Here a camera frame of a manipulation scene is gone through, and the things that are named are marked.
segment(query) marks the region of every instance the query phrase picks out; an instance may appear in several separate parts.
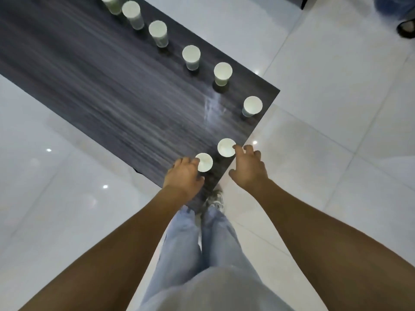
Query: shoe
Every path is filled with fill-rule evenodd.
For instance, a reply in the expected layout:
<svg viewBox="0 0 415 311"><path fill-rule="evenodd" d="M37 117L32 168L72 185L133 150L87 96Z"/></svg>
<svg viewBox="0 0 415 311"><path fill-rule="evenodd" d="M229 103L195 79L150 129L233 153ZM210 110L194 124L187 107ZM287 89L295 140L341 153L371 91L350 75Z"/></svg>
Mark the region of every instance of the shoe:
<svg viewBox="0 0 415 311"><path fill-rule="evenodd" d="M415 19L410 19L400 23L396 28L399 36L403 38L415 38Z"/></svg>
<svg viewBox="0 0 415 311"><path fill-rule="evenodd" d="M208 197L205 204L203 205L204 209L207 209L209 206L213 206L218 209L221 213L225 212L225 206L223 204L223 195L222 189L218 186L216 187L212 194Z"/></svg>

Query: paper cup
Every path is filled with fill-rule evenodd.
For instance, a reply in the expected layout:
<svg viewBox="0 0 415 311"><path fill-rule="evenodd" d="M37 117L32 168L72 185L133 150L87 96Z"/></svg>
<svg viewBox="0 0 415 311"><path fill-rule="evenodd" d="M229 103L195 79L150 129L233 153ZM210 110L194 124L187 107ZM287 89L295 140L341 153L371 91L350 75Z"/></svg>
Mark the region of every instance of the paper cup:
<svg viewBox="0 0 415 311"><path fill-rule="evenodd" d="M200 50L198 47L193 45L185 47L182 56L190 71L195 71L199 68Z"/></svg>
<svg viewBox="0 0 415 311"><path fill-rule="evenodd" d="M196 158L200 159L200 163L199 163L199 166L198 166L198 170L200 172L209 171L210 168L213 166L212 157L210 157L210 155L206 154L205 152L201 152L200 154L197 154Z"/></svg>
<svg viewBox="0 0 415 311"><path fill-rule="evenodd" d="M217 151L223 157L232 157L233 155L235 155L235 150L232 147L235 144L236 143L235 143L234 140L232 140L230 138L224 138L218 143Z"/></svg>
<svg viewBox="0 0 415 311"><path fill-rule="evenodd" d="M232 67L229 63L220 62L216 64L213 73L215 73L216 84L218 86L225 86L232 75Z"/></svg>
<svg viewBox="0 0 415 311"><path fill-rule="evenodd" d="M156 45L160 48L167 47L169 38L167 37L167 26L162 21L154 21L148 27L150 35L153 37Z"/></svg>
<svg viewBox="0 0 415 311"><path fill-rule="evenodd" d="M127 1L122 6L122 13L128 18L132 28L140 30L144 27L143 17L141 16L140 5L134 1Z"/></svg>
<svg viewBox="0 0 415 311"><path fill-rule="evenodd" d="M101 0L105 3L111 14L118 15L121 13L121 5L118 0Z"/></svg>
<svg viewBox="0 0 415 311"><path fill-rule="evenodd" d="M245 99L242 114L246 117L252 117L262 110L262 101L256 96L250 96Z"/></svg>

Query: white tile floor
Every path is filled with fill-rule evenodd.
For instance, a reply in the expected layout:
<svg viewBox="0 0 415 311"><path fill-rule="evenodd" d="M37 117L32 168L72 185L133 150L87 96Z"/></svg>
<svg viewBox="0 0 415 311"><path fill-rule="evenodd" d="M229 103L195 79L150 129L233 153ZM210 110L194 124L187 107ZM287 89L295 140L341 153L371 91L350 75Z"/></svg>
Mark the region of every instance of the white tile floor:
<svg viewBox="0 0 415 311"><path fill-rule="evenodd" d="M276 183L415 265L415 47L372 0L309 0L304 11L286 0L148 1L281 89L248 140ZM227 175L221 185L264 283L296 310L324 310L260 206ZM0 311L158 190L0 77Z"/></svg>

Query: wood grain surface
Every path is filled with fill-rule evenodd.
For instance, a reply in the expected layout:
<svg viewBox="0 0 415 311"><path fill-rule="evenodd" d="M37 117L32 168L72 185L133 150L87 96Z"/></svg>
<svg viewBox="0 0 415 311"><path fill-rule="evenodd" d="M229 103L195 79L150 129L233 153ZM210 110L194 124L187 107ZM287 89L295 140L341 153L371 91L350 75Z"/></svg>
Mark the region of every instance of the wood grain surface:
<svg viewBox="0 0 415 311"><path fill-rule="evenodd" d="M205 186L188 204L198 209L234 159L221 157L217 143L244 144L279 90L135 1L146 23L142 31L100 0L0 0L0 73L159 186L176 158L210 154ZM157 19L168 28L162 50L148 33ZM197 72L181 56L190 44L201 51ZM233 75L219 88L213 69L222 61ZM244 118L248 96L258 96L263 110Z"/></svg>

